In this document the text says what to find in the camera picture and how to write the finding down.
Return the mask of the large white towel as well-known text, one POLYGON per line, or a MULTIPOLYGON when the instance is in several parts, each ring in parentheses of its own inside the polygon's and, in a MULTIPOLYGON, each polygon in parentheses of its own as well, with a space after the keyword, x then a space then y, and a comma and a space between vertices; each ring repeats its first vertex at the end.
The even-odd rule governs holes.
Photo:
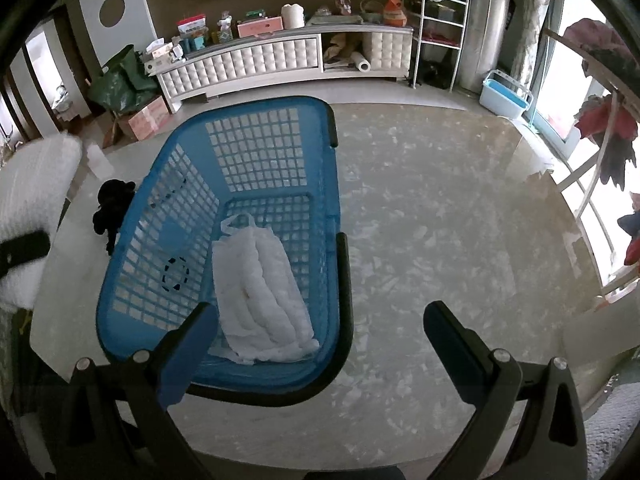
MULTIPOLYGON (((59 133, 24 144, 1 168, 1 239, 35 231, 55 237, 66 194, 81 161, 76 136, 59 133)), ((34 307, 47 258, 23 263, 1 279, 1 309, 34 307)))

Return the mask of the white fluffy towel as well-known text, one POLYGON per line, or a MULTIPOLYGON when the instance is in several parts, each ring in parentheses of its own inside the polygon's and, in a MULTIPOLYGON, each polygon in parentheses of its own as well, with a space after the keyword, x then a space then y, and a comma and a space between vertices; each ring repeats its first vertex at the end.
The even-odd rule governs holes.
POLYGON ((220 334, 210 353, 234 364, 295 363, 320 349, 280 238, 243 212, 212 244, 220 334))

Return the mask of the pink cardboard box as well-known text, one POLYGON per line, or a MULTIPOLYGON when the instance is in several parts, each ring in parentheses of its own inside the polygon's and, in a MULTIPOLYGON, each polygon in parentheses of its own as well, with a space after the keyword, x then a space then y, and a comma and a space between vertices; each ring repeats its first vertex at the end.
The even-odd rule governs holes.
POLYGON ((141 110, 117 119, 117 125, 125 136, 135 141, 143 141, 155 136, 170 119, 170 111, 162 96, 157 96, 141 110))

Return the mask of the green plastic bag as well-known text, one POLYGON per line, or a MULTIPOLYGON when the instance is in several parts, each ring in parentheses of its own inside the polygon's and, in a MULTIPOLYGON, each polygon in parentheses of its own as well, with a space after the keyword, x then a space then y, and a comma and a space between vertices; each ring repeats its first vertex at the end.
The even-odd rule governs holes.
POLYGON ((137 113, 154 99, 160 87, 149 77, 132 44, 103 66, 103 74, 88 90, 88 98, 117 116, 137 113))

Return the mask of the blue plastic laundry basket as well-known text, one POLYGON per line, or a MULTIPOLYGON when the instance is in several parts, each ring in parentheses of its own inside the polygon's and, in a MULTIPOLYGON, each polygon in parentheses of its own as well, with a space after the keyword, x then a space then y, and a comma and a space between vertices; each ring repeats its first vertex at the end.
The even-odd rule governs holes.
POLYGON ((332 107, 285 96, 168 136, 111 232, 96 332, 111 362, 159 351, 160 400, 288 406, 352 344, 332 107))

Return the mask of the red white snack box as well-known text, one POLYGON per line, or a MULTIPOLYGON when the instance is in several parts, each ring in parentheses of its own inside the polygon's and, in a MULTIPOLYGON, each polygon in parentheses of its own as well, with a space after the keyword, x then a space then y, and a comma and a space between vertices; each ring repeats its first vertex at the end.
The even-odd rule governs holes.
POLYGON ((206 15, 205 14, 196 14, 194 16, 190 16, 190 18, 184 18, 181 21, 176 23, 178 33, 180 35, 187 35, 194 30, 200 30, 206 26, 206 15))

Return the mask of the clothes drying rack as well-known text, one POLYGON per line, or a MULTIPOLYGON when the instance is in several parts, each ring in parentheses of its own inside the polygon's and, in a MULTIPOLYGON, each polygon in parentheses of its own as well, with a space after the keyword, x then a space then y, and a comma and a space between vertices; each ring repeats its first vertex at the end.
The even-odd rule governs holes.
POLYGON ((600 282, 613 288, 639 260, 639 61, 602 18, 547 28, 544 41, 534 125, 559 156, 556 180, 600 282))

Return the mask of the pink storage box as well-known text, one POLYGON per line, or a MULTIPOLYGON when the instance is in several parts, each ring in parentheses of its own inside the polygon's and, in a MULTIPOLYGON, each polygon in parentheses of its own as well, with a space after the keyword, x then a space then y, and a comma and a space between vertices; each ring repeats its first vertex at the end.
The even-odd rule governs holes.
POLYGON ((273 18, 255 18, 254 20, 238 23, 238 36, 240 38, 258 37, 280 32, 283 29, 283 21, 280 16, 273 18))

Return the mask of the light blue plastic tub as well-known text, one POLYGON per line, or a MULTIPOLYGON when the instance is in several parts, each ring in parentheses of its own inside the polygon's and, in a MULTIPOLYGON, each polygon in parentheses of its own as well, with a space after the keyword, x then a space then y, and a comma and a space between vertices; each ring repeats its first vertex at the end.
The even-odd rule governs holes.
POLYGON ((525 86, 495 68, 483 80, 478 102, 496 116, 517 120, 530 109, 533 99, 532 92, 525 86))

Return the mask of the white plastic jug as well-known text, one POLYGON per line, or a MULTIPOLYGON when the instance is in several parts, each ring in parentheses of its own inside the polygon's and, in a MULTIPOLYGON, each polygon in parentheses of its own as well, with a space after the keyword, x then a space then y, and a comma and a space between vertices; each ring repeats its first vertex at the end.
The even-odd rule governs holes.
POLYGON ((280 15, 285 30, 298 29, 305 26, 305 10, 298 3, 285 4, 281 8, 280 15))

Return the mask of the white paper roll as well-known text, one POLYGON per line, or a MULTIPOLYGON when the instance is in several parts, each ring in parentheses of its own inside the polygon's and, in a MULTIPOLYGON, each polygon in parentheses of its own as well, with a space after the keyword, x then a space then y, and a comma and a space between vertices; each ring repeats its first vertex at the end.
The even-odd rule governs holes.
POLYGON ((371 64, 369 60, 360 52, 354 51, 350 54, 350 60, 354 64, 356 70, 360 73, 369 73, 371 64))

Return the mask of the white tufted TV cabinet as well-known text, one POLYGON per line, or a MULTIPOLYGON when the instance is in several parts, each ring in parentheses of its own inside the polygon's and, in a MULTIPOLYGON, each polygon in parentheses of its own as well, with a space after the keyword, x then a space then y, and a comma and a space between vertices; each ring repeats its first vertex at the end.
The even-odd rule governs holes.
POLYGON ((214 98, 293 82, 409 76, 412 29, 375 24, 314 25, 210 47, 154 70, 171 113, 196 96, 214 98), (354 51, 370 62, 360 73, 354 51))

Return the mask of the white metal shelf rack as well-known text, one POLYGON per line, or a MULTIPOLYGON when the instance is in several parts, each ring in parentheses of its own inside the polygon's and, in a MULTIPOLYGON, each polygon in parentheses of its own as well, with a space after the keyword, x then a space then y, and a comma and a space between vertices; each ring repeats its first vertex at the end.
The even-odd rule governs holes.
POLYGON ((409 81, 454 90, 471 0, 402 0, 412 28, 409 81))

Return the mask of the orange bag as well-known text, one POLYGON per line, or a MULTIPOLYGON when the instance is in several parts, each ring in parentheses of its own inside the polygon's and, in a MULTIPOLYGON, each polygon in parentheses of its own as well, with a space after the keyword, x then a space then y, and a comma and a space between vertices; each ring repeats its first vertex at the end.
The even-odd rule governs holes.
POLYGON ((408 18, 406 17, 401 0, 386 0, 383 9, 383 23, 387 26, 405 27, 408 18))

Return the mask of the grey curtain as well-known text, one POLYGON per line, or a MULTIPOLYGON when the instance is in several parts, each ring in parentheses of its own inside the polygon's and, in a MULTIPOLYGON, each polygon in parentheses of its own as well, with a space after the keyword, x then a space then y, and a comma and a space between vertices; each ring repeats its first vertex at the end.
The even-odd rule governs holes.
POLYGON ((537 58, 538 41, 551 0, 523 0, 522 32, 511 66, 511 76, 530 89, 537 58))

